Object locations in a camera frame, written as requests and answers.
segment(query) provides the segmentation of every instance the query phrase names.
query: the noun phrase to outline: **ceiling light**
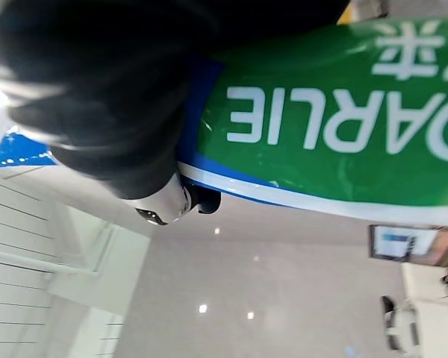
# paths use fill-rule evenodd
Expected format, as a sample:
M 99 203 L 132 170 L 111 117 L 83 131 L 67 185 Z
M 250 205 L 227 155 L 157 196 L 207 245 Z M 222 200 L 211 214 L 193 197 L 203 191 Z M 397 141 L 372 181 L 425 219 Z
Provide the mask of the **ceiling light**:
M 208 311 L 208 305 L 207 304 L 200 304 L 198 311 L 201 314 L 206 313 Z

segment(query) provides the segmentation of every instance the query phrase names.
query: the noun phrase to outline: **black glove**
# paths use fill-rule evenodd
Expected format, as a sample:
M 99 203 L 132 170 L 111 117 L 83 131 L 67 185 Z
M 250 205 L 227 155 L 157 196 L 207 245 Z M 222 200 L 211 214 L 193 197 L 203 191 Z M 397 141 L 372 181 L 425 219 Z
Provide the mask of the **black glove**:
M 349 0 L 4 0 L 10 117 L 123 199 L 176 171 L 189 54 L 336 23 Z

